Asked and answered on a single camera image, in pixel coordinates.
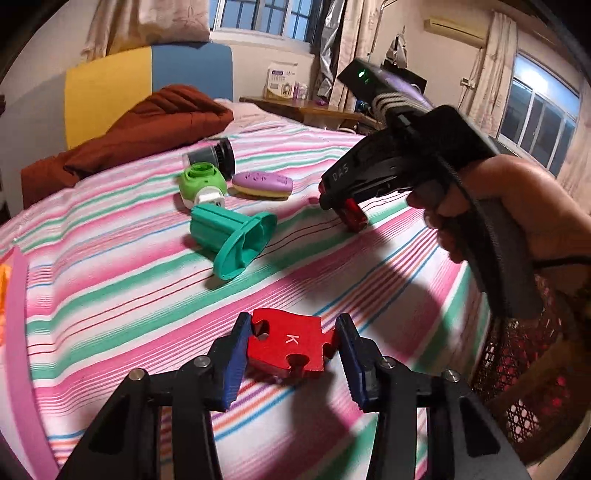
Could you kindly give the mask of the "person's right hand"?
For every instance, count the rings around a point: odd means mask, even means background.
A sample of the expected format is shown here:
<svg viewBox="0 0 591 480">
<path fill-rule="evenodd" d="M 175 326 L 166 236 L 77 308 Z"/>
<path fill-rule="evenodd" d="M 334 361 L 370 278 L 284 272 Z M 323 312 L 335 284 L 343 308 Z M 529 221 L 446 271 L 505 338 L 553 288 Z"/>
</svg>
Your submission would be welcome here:
<svg viewBox="0 0 591 480">
<path fill-rule="evenodd" d="M 460 174 L 465 188 L 476 199 L 499 199 L 521 224 L 535 260 L 590 256 L 590 215 L 568 195 L 537 162 L 499 155 L 472 164 Z M 438 204 L 428 201 L 425 190 L 416 189 L 408 205 L 422 209 L 427 225 L 438 231 L 440 246 L 455 263 L 465 260 L 458 241 L 444 226 L 445 220 L 470 208 L 453 185 Z"/>
</svg>

